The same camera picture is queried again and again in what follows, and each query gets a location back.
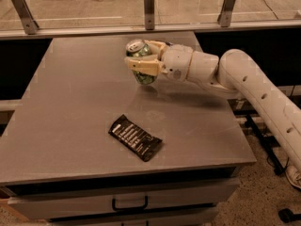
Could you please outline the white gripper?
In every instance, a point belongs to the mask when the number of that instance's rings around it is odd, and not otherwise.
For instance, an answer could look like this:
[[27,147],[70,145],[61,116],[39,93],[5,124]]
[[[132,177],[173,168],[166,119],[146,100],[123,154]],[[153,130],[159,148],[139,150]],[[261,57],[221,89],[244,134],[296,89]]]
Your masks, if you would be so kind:
[[158,40],[145,40],[145,43],[153,55],[125,57],[124,62],[130,70],[152,76],[163,72],[168,79],[176,82],[186,79],[194,52],[191,47],[180,44],[169,46],[166,42]]

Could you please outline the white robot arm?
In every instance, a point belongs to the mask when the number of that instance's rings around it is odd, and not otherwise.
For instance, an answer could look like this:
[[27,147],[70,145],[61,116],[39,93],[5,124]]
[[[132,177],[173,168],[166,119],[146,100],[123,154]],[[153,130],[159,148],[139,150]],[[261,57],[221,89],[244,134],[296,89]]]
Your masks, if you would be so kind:
[[125,63],[136,73],[163,74],[174,82],[193,82],[224,98],[246,98],[301,170],[301,110],[244,51],[231,49],[215,56],[181,44],[132,40],[126,44]]

